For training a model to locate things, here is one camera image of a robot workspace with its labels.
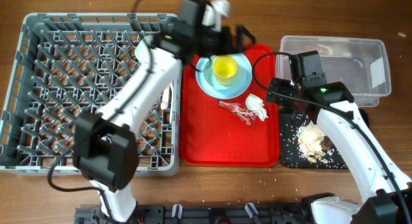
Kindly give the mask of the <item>yellow plastic cup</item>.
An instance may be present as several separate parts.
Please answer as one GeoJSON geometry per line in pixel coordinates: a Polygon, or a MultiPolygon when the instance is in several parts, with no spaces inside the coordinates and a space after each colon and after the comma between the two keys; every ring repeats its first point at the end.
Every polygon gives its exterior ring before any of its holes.
{"type": "Polygon", "coordinates": [[[212,70],[216,81],[221,85],[229,85],[238,73],[238,63],[230,55],[217,56],[212,62],[212,70]]]}

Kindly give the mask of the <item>rice and food scraps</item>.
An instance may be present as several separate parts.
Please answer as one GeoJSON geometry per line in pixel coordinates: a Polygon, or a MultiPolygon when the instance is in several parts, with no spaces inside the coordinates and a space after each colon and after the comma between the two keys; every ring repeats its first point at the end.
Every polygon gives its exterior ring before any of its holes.
{"type": "Polygon", "coordinates": [[[321,128],[310,122],[297,130],[300,157],[310,163],[330,163],[333,143],[321,128]]]}

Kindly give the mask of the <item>white plastic fork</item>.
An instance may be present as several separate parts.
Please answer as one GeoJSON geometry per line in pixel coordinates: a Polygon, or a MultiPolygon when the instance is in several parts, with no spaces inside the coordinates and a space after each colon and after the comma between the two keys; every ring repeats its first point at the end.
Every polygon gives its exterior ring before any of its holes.
{"type": "Polygon", "coordinates": [[[170,96],[171,96],[171,84],[169,84],[163,91],[162,93],[162,99],[160,103],[160,108],[162,110],[167,109],[169,106],[169,101],[170,101],[170,96]]]}

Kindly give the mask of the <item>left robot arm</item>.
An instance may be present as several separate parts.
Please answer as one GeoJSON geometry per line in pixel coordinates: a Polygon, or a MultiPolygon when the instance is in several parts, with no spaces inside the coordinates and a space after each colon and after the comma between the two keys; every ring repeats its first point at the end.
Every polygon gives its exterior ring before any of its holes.
{"type": "Polygon", "coordinates": [[[242,53],[244,35],[256,40],[241,26],[234,41],[221,25],[229,13],[227,0],[181,0],[178,16],[165,30],[138,43],[140,65],[122,89],[95,114],[78,115],[73,165],[98,191],[100,211],[110,223],[139,220],[129,184],[138,167],[136,135],[164,89],[195,55],[242,53]]]}

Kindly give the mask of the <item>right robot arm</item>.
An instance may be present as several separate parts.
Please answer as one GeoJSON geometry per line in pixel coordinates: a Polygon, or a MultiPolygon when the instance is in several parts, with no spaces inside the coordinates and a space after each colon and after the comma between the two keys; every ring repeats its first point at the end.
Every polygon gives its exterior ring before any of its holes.
{"type": "Polygon", "coordinates": [[[315,113],[362,198],[357,205],[332,195],[304,201],[311,223],[411,223],[411,178],[386,154],[342,82],[328,82],[317,51],[287,54],[291,80],[273,79],[267,91],[281,106],[315,113]]]}

